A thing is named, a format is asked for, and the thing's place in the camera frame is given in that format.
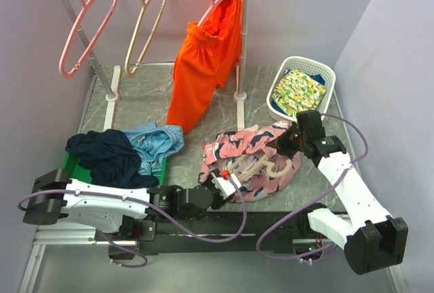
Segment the pink patterned shorts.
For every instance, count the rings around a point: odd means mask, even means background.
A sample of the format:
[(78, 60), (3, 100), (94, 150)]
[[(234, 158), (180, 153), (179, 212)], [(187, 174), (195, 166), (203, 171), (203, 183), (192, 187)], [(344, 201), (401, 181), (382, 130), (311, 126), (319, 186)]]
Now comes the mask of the pink patterned shorts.
[[(284, 119), (264, 127), (253, 125), (240, 131), (217, 134), (215, 141), (203, 147), (198, 182), (203, 184), (213, 170), (220, 172), (228, 170), (233, 163), (239, 162), (242, 170), (247, 167), (247, 164), (257, 161), (263, 155), (283, 168), (285, 160), (289, 158), (276, 154), (276, 150), (269, 148), (267, 144), (282, 135), (291, 125), (294, 123)], [(247, 181), (239, 180), (244, 200), (258, 201), (284, 189), (301, 167), (301, 154), (295, 154), (290, 160), (292, 162), (290, 171), (279, 178), (271, 178), (265, 173), (265, 169), (262, 169)]]

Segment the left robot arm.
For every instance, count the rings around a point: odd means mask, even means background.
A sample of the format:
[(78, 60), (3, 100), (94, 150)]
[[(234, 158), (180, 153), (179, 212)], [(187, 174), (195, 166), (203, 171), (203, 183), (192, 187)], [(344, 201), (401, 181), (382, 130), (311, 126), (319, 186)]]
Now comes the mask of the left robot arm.
[(57, 169), (35, 179), (22, 208), (23, 221), (52, 225), (65, 219), (125, 240), (134, 234), (134, 220), (157, 221), (166, 214), (177, 220), (190, 219), (208, 208), (220, 208), (235, 192), (229, 181), (214, 175), (188, 189), (176, 185), (119, 189), (72, 179), (68, 170)]

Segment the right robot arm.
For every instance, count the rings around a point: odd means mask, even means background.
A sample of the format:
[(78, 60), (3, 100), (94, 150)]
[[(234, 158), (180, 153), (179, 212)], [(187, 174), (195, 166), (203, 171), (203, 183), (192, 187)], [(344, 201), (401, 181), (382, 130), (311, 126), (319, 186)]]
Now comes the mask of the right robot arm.
[(403, 218), (394, 218), (371, 193), (354, 165), (346, 147), (337, 136), (327, 136), (322, 113), (299, 112), (296, 124), (272, 141), (280, 155), (293, 157), (303, 153), (332, 185), (350, 218), (345, 221), (314, 200), (290, 212), (264, 232), (264, 236), (295, 217), (298, 232), (307, 238), (320, 233), (344, 251), (345, 258), (358, 275), (399, 265), (403, 262), (408, 226)]

